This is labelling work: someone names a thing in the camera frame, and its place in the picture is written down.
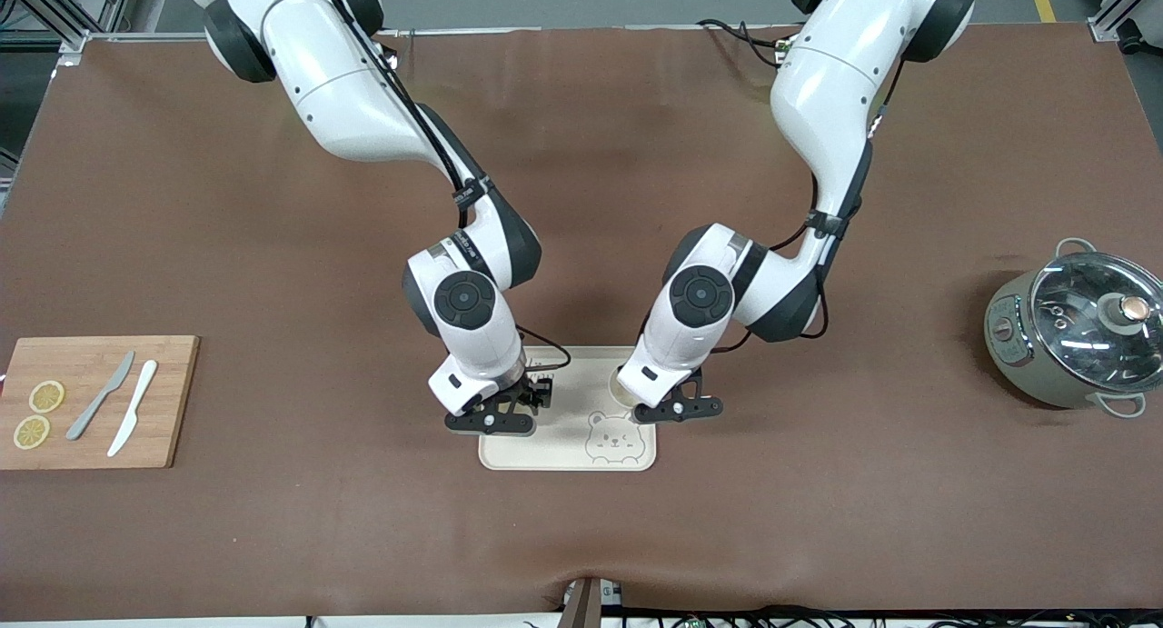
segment gray knife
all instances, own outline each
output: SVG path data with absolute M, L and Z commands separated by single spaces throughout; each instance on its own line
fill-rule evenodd
M 88 428 L 88 422 L 93 421 L 93 415 L 95 415 L 97 409 L 101 407 L 101 404 L 104 404 L 105 397 L 108 397 L 109 393 L 113 393 L 116 388 L 121 387 L 126 377 L 129 376 L 129 367 L 131 367 L 133 364 L 134 351 L 129 351 L 126 354 L 126 359 L 121 359 L 121 366 L 117 367 L 117 371 L 113 372 L 113 378 L 109 379 L 109 383 L 105 383 L 105 388 L 101 388 L 97 399 L 93 399 L 92 404 L 85 408 L 85 412 L 77 418 L 77 421 L 74 421 L 72 426 L 69 427 L 69 433 L 65 434 L 65 438 L 80 438 L 80 436 L 85 434 L 85 429 Z

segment butter knife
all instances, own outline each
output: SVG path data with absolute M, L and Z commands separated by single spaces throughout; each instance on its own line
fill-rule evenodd
M 142 397 L 145 395 L 145 388 L 149 387 L 150 380 L 154 380 L 154 372 L 156 371 L 157 359 L 145 359 L 145 364 L 142 364 L 141 376 L 137 376 L 137 388 L 134 388 L 134 397 L 129 400 L 126 418 L 121 420 L 121 428 L 117 429 L 116 437 L 113 437 L 113 444 L 109 447 L 109 452 L 106 454 L 107 457 L 112 458 L 116 456 L 121 447 L 124 447 L 126 441 L 133 435 L 134 428 L 137 427 L 137 406 L 141 405 Z
M 105 388 L 101 388 L 97 399 L 93 399 L 92 404 L 85 408 L 85 412 L 77 418 L 77 421 L 74 421 L 72 426 L 69 427 L 69 433 L 65 434 L 65 438 L 80 438 L 80 436 L 85 434 L 85 429 L 88 428 L 88 422 L 93 421 L 93 415 L 95 415 L 97 409 L 101 407 L 101 404 L 104 404 L 105 397 L 108 397 L 109 393 L 113 393 L 116 388 L 121 387 L 126 377 L 129 376 L 129 367 L 133 366 L 133 364 L 134 351 L 129 351 L 126 354 L 126 359 L 121 359 L 117 371 L 113 372 L 113 378 L 109 379 L 109 383 L 105 383 Z

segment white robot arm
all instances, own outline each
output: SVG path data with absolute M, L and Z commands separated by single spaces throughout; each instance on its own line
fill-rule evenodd
M 640 422 L 714 416 L 718 399 L 680 392 L 734 319 L 765 342 L 799 337 L 823 298 L 848 221 L 859 209 L 872 159 L 869 104 L 898 56 L 926 62 L 964 31 L 973 0 L 793 0 L 811 15 L 771 88 L 779 130 L 808 164 L 813 208 L 794 258 L 721 223 L 691 231 L 666 266 L 664 287 L 618 374 L 640 400 Z
M 195 2 L 206 8 L 217 59 L 247 81 L 278 77 L 327 151 L 349 160 L 424 160 L 449 178 L 458 230 L 412 256 L 402 284 L 426 330 L 449 351 L 429 387 L 454 430 L 533 430 L 531 418 L 505 426 L 461 418 L 490 399 L 548 406 L 549 385 L 526 378 L 521 337 L 501 295 L 536 273 L 541 243 L 443 120 L 412 101 L 392 57 L 370 40 L 383 23 L 380 0 Z

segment cable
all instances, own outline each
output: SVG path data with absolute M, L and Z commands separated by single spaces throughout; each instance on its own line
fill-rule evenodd
M 900 64 L 897 65 L 897 73 L 892 74 L 892 81 L 889 83 L 889 93 L 884 94 L 884 102 L 880 104 L 880 107 L 889 107 L 889 101 L 892 101 L 892 93 L 897 91 L 897 81 L 900 80 L 900 73 L 904 70 L 905 60 L 900 60 Z
M 820 312 L 823 313 L 823 324 L 820 327 L 818 333 L 801 333 L 802 338 L 821 338 L 823 334 L 828 333 L 828 298 L 823 293 L 823 280 L 821 277 L 815 277 L 815 290 L 820 295 Z
M 527 367 L 525 371 L 527 371 L 527 372 L 557 371 L 557 370 L 562 370 L 562 367 L 569 366 L 569 364 L 573 362 L 573 355 L 570 355 L 570 351 L 566 350 L 565 347 L 562 347 L 561 343 L 554 342 L 552 338 L 542 337 L 541 335 L 537 335 L 536 333 L 533 333 L 531 330 L 527 329 L 527 327 L 523 327 L 523 326 L 520 326 L 520 324 L 516 327 L 516 329 L 519 329 L 523 334 L 530 335 L 530 337 L 536 338 L 540 342 L 548 343 L 549 347 L 552 347 L 554 349 L 561 351 L 562 355 L 565 356 L 565 362 L 564 363 L 557 363 L 557 364 L 537 364 L 537 366 L 535 366 L 535 367 Z
M 762 48 L 777 48 L 777 43 L 773 43 L 771 40 L 756 40 L 751 36 L 751 31 L 748 31 L 745 22 L 740 22 L 739 29 L 728 27 L 727 23 L 720 22 L 718 19 L 704 19 L 697 24 L 698 27 L 722 28 L 723 31 L 727 31 L 727 35 L 735 37 L 735 40 L 743 40 L 745 43 L 750 44 L 751 52 L 755 52 L 755 56 L 758 57 L 759 60 L 763 60 L 764 64 L 772 66 L 772 69 L 779 69 L 778 62 L 769 60 L 766 56 L 763 56 L 763 53 L 759 52 L 761 45 Z
M 820 200 L 820 183 L 815 178 L 815 173 L 812 173 L 812 205 L 809 206 L 809 208 L 815 208 L 815 205 L 819 202 L 819 200 Z M 779 251 L 780 248 L 785 248 L 785 247 L 790 245 L 790 243 L 793 243 L 798 238 L 800 238 L 800 236 L 804 234 L 804 230 L 807 230 L 807 223 L 800 223 L 799 229 L 797 231 L 794 231 L 794 234 L 792 234 L 791 237 L 789 237 L 787 240 L 783 240 L 783 242 L 780 242 L 780 243 L 773 243 L 773 245 L 771 245 L 771 247 L 768 248 L 768 251 Z M 821 301 L 822 301 L 823 300 L 823 292 L 822 292 L 823 285 L 819 283 L 819 279 L 818 279 L 816 287 L 819 290 L 821 290 L 820 298 L 821 298 Z M 827 326 L 828 326 L 827 306 L 823 306 L 823 309 L 825 309 L 825 314 L 823 314 L 825 329 L 827 330 Z M 823 337 L 823 333 L 814 335 L 814 337 L 809 337 L 809 338 L 819 338 L 819 337 Z M 736 342 L 736 343 L 732 343 L 730 347 L 715 347 L 714 349 L 711 350 L 711 355 L 714 356 L 714 355 L 719 355 L 719 354 L 730 354 L 730 351 L 734 351 L 734 350 L 739 349 L 740 347 L 744 345 L 744 343 L 747 343 L 748 338 L 751 338 L 751 330 L 748 330 L 747 334 L 743 335 L 743 338 L 740 338 L 740 341 Z
M 718 28 L 722 28 L 723 31 L 727 31 L 728 35 L 735 37 L 735 40 L 752 41 L 752 43 L 757 44 L 757 45 L 765 45 L 765 48 L 776 48 L 776 43 L 773 43 L 773 41 L 768 41 L 768 40 L 748 40 L 747 36 L 743 36 L 743 33 L 736 31 L 736 29 L 734 27 L 728 27 L 727 23 L 720 22 L 720 20 L 718 20 L 718 19 L 704 19 L 704 20 L 701 20 L 701 22 L 697 22 L 695 24 L 697 24 L 697 27 L 718 27 Z
M 393 93 L 400 98 L 400 101 L 404 102 L 404 107 L 406 107 L 408 114 L 412 115 L 412 120 L 418 123 L 420 130 L 423 131 L 424 137 L 428 138 L 428 143 L 431 144 L 433 151 L 436 151 L 436 156 L 440 157 L 441 164 L 444 165 L 444 172 L 448 173 L 449 181 L 452 184 L 452 193 L 461 192 L 464 186 L 464 181 L 461 180 L 459 173 L 456 172 L 456 165 L 452 164 L 452 159 L 449 157 L 444 144 L 436 138 L 435 131 L 433 131 L 431 127 L 428 126 L 428 120 L 423 117 L 423 114 L 421 114 L 416 102 L 412 101 L 408 90 L 404 87 L 404 81 L 400 81 L 400 78 L 395 74 L 395 70 L 392 69 L 392 65 L 386 60 L 383 51 L 376 52 L 376 49 L 372 49 L 371 45 L 368 44 L 369 41 L 371 41 L 371 37 L 364 37 L 363 29 L 358 27 L 355 16 L 349 14 L 343 0 L 331 0 L 331 3 L 335 6 L 340 16 L 342 16 L 348 30 L 355 36 L 355 40 L 361 45 L 363 51 L 370 57 L 376 69 L 379 70 L 379 73 L 383 74 L 385 86 L 391 86 Z M 463 219 L 464 210 L 461 210 L 461 214 Z
M 751 37 L 751 33 L 748 31 L 747 29 L 747 23 L 740 22 L 739 29 L 740 31 L 743 31 L 743 36 L 745 37 L 747 43 L 751 45 L 751 52 L 755 52 L 755 56 L 758 57 L 759 60 L 763 60 L 763 64 L 768 64 L 772 69 L 779 69 L 778 62 L 769 60 L 766 57 L 763 56 L 763 53 L 759 52 L 759 48 L 757 48 L 755 40 L 752 40 Z

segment table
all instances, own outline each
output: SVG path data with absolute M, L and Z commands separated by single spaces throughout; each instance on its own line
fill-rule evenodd
M 508 298 L 562 343 L 628 343 L 686 230 L 802 221 L 771 72 L 722 33 L 399 45 L 541 235 Z M 540 611 L 582 576 L 650 606 L 1161 606 L 1163 399 L 1134 422 L 1037 407 L 979 334 L 1065 235 L 1163 271 L 1160 180 L 1113 44 L 972 27 L 901 77 L 827 338 L 711 358 L 726 412 L 661 429 L 647 472 L 490 472 L 442 426 L 441 343 L 399 287 L 452 230 L 440 172 L 328 156 L 205 44 L 94 41 L 0 222 L 0 355 L 202 348 L 171 470 L 0 476 L 0 618 Z

